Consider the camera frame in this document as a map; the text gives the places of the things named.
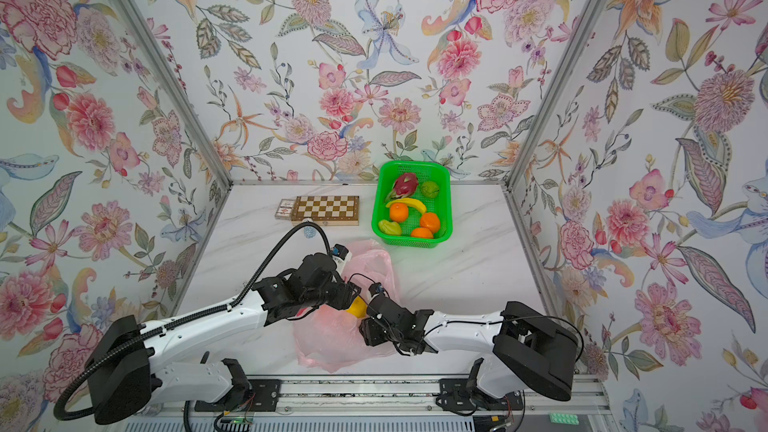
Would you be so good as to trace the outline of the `pink plastic bag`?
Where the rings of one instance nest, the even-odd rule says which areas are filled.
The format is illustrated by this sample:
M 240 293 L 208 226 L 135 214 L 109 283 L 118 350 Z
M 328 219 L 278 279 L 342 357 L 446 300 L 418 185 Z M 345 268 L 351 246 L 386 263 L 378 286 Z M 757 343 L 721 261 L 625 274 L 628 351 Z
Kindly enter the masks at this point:
M 341 276 L 358 285 L 361 296 L 344 311 L 324 305 L 309 318 L 294 323 L 296 354 L 303 367 L 335 373 L 344 367 L 395 353 L 394 346 L 388 342 L 367 346 L 359 331 L 370 298 L 370 285 L 378 282 L 392 298 L 399 297 L 398 278 L 390 254 L 374 240 L 352 242 L 347 248 L 352 257 Z

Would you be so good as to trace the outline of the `green pear fruit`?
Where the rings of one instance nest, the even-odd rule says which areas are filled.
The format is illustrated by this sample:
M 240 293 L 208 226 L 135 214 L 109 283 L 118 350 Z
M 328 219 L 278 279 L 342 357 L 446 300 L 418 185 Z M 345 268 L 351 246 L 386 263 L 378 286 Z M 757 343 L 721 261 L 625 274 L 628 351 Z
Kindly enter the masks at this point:
M 381 220 L 378 222 L 379 231 L 387 236 L 401 236 L 402 228 L 398 222 Z

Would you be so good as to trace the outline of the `orange fruit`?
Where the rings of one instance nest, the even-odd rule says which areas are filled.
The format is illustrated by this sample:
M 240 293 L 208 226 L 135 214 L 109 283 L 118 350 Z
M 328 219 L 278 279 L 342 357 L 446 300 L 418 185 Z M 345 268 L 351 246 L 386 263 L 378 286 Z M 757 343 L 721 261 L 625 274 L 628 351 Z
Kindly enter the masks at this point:
M 409 207 L 402 202 L 395 202 L 389 207 L 389 220 L 396 223 L 403 223 L 409 217 Z
M 423 238 L 423 239 L 433 239 L 434 238 L 433 232 L 430 229 L 424 228 L 424 227 L 415 228 L 411 232 L 411 236 L 413 238 Z
M 426 212 L 420 217 L 420 227 L 425 228 L 433 235 L 436 235 L 440 231 L 441 221 L 435 213 Z

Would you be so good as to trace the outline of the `red dragon fruit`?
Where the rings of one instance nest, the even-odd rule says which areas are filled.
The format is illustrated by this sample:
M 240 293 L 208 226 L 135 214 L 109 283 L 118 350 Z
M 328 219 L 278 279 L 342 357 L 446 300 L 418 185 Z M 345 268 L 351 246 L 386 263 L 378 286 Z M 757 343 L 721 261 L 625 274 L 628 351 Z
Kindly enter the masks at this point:
M 419 187 L 419 179 L 416 174 L 406 172 L 401 174 L 394 182 L 388 200 L 408 198 L 414 195 Z

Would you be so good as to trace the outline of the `yellow lemon fruit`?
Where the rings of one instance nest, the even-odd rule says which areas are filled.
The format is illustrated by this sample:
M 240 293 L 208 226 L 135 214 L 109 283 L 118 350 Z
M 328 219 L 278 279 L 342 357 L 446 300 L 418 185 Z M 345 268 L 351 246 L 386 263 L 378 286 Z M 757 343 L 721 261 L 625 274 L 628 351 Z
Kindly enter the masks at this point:
M 347 312 L 357 319 L 365 319 L 367 317 L 367 303 L 363 298 L 355 297 Z

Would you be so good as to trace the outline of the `round green lime fruit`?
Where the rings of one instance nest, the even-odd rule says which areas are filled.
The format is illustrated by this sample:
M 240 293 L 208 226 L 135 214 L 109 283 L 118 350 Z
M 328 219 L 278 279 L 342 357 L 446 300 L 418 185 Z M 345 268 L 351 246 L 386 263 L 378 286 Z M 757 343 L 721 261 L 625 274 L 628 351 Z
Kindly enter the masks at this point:
M 420 185 L 420 192 L 424 198 L 436 199 L 441 192 L 441 186 L 435 181 L 425 181 Z

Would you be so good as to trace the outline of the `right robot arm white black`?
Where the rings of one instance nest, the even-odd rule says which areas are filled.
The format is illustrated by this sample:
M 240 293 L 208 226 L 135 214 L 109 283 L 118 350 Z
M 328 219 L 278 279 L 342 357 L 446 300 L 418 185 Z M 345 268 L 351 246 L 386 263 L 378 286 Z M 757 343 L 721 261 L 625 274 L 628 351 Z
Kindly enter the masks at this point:
M 462 316 L 431 309 L 411 312 L 378 294 L 366 314 L 359 332 L 369 347 L 390 342 L 409 356 L 476 353 L 470 377 L 487 396 L 500 399 L 531 389 L 551 400 L 571 399 L 581 340 L 558 319 L 519 301 L 498 312 Z

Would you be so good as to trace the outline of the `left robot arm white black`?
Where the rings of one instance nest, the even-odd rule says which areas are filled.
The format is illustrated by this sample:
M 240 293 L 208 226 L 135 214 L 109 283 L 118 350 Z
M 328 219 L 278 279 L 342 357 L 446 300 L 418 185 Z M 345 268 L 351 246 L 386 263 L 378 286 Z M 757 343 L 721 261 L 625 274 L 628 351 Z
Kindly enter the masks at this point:
M 117 423 L 156 403 L 194 401 L 223 410 L 246 403 L 254 392 L 240 363 L 204 363 L 202 356 L 234 335 L 323 305 L 349 308 L 360 293 L 341 276 L 351 256 L 341 245 L 329 254 L 308 255 L 298 268 L 257 281 L 237 305 L 221 302 L 153 321 L 145 330 L 131 318 L 119 320 L 88 360 L 97 368 L 88 379 L 96 423 Z

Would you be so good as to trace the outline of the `wooden chessboard box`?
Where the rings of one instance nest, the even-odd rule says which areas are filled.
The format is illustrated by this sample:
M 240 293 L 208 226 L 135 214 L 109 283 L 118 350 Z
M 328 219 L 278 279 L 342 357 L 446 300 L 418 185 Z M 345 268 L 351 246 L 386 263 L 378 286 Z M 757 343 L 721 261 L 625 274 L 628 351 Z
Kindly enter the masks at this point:
M 321 226 L 357 226 L 360 218 L 360 198 L 352 195 L 298 196 L 290 213 L 296 225 L 312 221 Z

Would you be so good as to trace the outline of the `small card box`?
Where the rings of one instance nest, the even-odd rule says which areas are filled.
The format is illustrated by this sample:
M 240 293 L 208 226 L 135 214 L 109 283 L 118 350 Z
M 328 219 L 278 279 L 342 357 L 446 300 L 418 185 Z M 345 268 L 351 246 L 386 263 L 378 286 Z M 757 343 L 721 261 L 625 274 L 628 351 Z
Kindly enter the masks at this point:
M 291 198 L 283 198 L 280 200 L 277 210 L 275 212 L 275 218 L 277 220 L 291 220 L 293 209 L 296 200 Z

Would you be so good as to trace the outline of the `yellow banana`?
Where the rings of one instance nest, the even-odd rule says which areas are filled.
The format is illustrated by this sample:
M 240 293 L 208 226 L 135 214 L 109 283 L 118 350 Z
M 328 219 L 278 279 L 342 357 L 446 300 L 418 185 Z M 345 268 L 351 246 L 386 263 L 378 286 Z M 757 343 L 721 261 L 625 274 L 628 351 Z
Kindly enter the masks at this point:
M 413 208 L 413 209 L 417 210 L 420 214 L 424 214 L 424 213 L 428 212 L 426 205 L 422 201 L 420 201 L 418 199 L 411 198 L 411 197 L 405 197 L 405 198 L 391 200 L 391 201 L 389 201 L 389 202 L 387 202 L 385 204 L 385 207 L 386 208 L 391 208 L 395 204 L 402 204 L 402 205 L 405 205 L 407 207 Z

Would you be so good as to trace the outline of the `green plastic basket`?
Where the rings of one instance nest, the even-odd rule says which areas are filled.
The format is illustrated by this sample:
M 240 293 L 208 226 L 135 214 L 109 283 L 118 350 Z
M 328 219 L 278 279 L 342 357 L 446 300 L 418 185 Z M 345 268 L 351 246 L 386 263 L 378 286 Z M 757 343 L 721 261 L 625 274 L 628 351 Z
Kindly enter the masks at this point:
M 371 227 L 388 245 L 435 248 L 446 242 L 453 233 L 449 171 L 432 162 L 384 164 Z

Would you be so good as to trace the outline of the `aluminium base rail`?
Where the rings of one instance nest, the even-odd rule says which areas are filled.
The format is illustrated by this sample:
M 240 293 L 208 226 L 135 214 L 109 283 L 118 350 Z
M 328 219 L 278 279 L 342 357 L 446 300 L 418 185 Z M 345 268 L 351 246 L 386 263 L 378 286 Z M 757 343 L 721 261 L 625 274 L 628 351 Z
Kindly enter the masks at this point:
M 233 414 L 257 416 L 472 414 L 517 416 L 565 413 L 608 415 L 602 384 L 575 377 L 571 399 L 549 399 L 533 390 L 513 391 L 503 399 L 473 398 L 463 375 L 270 375 L 251 378 L 255 397 Z

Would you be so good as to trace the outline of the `aluminium corner post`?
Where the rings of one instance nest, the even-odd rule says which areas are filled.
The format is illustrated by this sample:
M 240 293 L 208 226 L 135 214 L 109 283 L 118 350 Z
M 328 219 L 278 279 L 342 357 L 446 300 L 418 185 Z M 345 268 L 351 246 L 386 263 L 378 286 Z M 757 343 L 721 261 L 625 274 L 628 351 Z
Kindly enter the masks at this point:
M 520 130 L 520 134 L 516 136 L 516 139 L 522 138 L 521 147 L 515 163 L 503 182 L 507 192 L 511 192 L 522 180 L 526 164 L 536 148 L 535 142 L 541 136 L 555 105 L 570 83 L 606 2 L 607 0 L 586 0 L 579 16 L 579 23 L 573 29 L 571 38 L 563 49 L 560 61 L 553 69 L 552 79 L 543 94 L 540 105 L 531 118 L 525 118 L 522 121 L 523 128 Z
M 212 176 L 220 183 L 225 193 L 231 191 L 233 181 L 225 170 L 219 156 L 207 136 L 193 105 L 168 65 L 162 48 L 155 40 L 145 17 L 134 0 L 114 0 L 116 9 L 125 19 L 127 29 L 133 34 L 141 50 L 146 54 L 153 74 L 160 86 L 170 97 L 190 136 L 199 146 L 199 152 L 208 165 Z

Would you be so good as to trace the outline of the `right aluminium corner post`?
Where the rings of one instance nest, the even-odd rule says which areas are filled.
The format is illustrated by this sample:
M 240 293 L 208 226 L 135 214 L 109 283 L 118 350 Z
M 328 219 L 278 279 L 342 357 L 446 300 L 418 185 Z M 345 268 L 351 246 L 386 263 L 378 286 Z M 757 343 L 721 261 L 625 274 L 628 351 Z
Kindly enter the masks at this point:
M 553 69 L 552 79 L 543 94 L 540 105 L 531 118 L 525 118 L 522 121 L 523 128 L 520 130 L 520 134 L 516 136 L 516 139 L 522 138 L 521 147 L 515 163 L 503 182 L 507 192 L 511 192 L 522 180 L 526 164 L 536 148 L 535 142 L 541 136 L 555 105 L 570 83 L 606 2 L 607 0 L 586 0 L 579 16 L 579 23 L 573 29 L 571 38 L 563 49 L 560 61 Z

